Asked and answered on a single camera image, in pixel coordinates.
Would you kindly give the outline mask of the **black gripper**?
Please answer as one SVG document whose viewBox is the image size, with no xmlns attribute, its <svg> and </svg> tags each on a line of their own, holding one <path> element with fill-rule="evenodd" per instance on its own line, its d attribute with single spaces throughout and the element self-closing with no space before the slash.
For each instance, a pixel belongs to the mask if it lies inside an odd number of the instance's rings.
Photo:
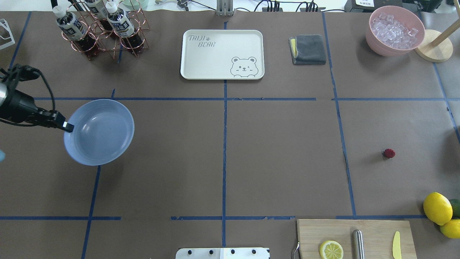
<svg viewBox="0 0 460 259">
<path fill-rule="evenodd" d="M 18 90 L 0 88 L 0 118 L 20 124 L 36 117 L 36 125 L 46 128 L 58 128 L 67 133 L 74 131 L 74 125 L 57 110 L 39 110 L 34 99 Z"/>
</svg>

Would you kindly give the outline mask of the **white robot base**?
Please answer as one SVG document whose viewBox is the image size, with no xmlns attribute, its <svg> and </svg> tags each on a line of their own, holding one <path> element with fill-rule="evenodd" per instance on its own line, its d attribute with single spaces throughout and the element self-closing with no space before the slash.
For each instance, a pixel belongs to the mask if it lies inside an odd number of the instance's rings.
<svg viewBox="0 0 460 259">
<path fill-rule="evenodd" d="M 216 247 L 183 248 L 176 252 L 176 259 L 270 259 L 271 253 L 264 247 Z"/>
</svg>

